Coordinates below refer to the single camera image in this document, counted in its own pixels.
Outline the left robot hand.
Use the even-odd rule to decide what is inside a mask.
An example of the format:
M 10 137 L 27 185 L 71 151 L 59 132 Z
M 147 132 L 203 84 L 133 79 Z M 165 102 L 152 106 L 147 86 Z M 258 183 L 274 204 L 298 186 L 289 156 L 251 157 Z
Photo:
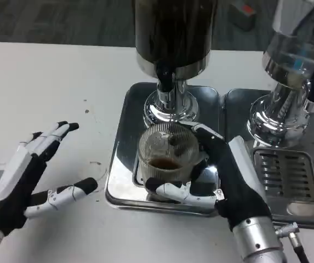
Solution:
M 59 210 L 97 189 L 97 181 L 86 178 L 72 185 L 34 193 L 64 137 L 78 128 L 78 123 L 61 121 L 48 131 L 32 133 L 19 142 L 9 162 L 0 167 L 0 238 L 22 228 L 28 219 Z

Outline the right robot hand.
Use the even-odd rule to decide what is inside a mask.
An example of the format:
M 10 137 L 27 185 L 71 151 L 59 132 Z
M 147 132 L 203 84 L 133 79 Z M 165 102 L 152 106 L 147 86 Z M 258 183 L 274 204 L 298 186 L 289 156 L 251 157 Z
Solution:
M 216 208 L 233 230 L 250 218 L 272 220 L 265 191 L 261 185 L 247 147 L 241 136 L 225 141 L 224 137 L 208 126 L 182 121 L 189 128 L 209 156 L 208 163 L 216 167 L 222 194 L 207 192 L 198 181 L 166 181 L 147 179 L 146 188 L 159 196 L 198 207 Z

